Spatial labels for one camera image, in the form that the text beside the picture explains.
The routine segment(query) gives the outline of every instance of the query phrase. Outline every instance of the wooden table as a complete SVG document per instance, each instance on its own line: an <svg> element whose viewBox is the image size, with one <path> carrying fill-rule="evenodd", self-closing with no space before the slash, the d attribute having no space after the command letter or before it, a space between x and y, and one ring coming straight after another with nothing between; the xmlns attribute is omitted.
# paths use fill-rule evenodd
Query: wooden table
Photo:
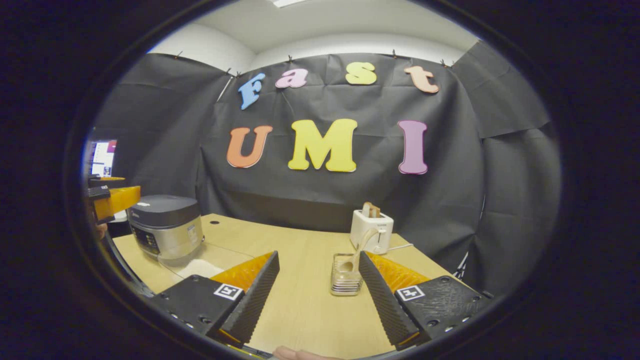
<svg viewBox="0 0 640 360"><path fill-rule="evenodd" d="M213 220L219 223L210 224ZM354 252L349 234L289 229L215 214L202 217L202 230L205 243L197 259L221 269L273 250L279 253L280 273L248 346L272 352L285 345L344 359L395 349L366 284L352 297L329 292L333 254ZM113 240L129 266L154 292L182 280L177 275L180 266L165 267L146 256L133 235ZM400 235L392 235L390 247L404 244L407 241ZM414 247L391 250L384 256L430 279L450 275Z"/></svg>

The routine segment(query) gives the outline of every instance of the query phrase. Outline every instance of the orange letter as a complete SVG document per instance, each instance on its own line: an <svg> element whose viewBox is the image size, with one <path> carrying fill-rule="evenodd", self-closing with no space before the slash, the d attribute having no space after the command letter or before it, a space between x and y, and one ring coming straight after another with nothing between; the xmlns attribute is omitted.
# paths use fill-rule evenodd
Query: orange letter
<svg viewBox="0 0 640 360"><path fill-rule="evenodd" d="M253 132L255 133L255 142L253 143L253 151L249 156L241 154L244 136L249 133L248 127L237 127L231 130L231 141L229 141L229 149L227 151L227 162L233 167L247 168L254 166L262 157L264 143L267 140L267 134L273 128L268 125L258 126Z"/></svg>
<svg viewBox="0 0 640 360"><path fill-rule="evenodd" d="M437 85L431 84L429 78L433 77L433 74L423 70L420 66L408 67L404 70L407 74L411 74L411 80L418 89L424 92L430 92L432 94L437 93L439 88Z"/></svg>

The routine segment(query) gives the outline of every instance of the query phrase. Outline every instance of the finger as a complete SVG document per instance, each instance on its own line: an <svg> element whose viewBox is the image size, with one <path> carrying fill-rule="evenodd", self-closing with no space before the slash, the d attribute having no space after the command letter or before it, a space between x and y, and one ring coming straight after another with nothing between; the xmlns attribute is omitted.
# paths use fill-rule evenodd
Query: finger
<svg viewBox="0 0 640 360"><path fill-rule="evenodd" d="M296 352L289 349L288 347L276 348L276 350L273 352L273 355L279 360L298 360Z"/></svg>
<svg viewBox="0 0 640 360"><path fill-rule="evenodd" d="M337 357L320 356L304 350L298 351L296 355L298 356L297 360L342 360Z"/></svg>

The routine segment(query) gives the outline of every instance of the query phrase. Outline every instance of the computer monitor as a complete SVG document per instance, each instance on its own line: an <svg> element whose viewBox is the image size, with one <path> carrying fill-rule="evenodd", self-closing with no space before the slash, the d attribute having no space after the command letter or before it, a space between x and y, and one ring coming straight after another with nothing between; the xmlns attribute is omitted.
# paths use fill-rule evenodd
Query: computer monitor
<svg viewBox="0 0 640 360"><path fill-rule="evenodd" d="M95 140L91 142L89 166L90 175L111 177L113 156L116 152L117 140Z"/></svg>

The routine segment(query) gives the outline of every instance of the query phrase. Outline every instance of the purple letter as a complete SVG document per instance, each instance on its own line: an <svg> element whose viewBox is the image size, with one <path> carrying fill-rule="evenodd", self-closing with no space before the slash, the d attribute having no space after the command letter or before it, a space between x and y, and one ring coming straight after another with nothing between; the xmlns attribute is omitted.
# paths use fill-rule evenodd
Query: purple letter
<svg viewBox="0 0 640 360"><path fill-rule="evenodd" d="M422 159L422 134L427 125L413 120L402 120L398 126L404 132L404 159L398 170L403 174L424 174L427 172L427 164Z"/></svg>

